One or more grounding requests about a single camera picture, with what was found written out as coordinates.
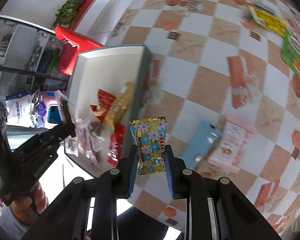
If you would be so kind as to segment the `left hand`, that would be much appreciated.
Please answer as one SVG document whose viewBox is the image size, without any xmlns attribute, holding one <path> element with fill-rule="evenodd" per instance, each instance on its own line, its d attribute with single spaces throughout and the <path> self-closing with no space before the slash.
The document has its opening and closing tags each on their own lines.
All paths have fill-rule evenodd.
<svg viewBox="0 0 300 240">
<path fill-rule="evenodd" d="M 42 214 L 49 205 L 49 201 L 45 192 L 42 189 L 40 182 L 38 181 L 32 191 L 33 198 L 29 196 L 19 196 L 15 198 L 10 204 L 10 208 L 19 222 L 25 225 L 32 225 L 36 219 L 32 218 L 26 210 L 31 208 L 31 204 L 34 203 L 36 213 Z"/>
</svg>

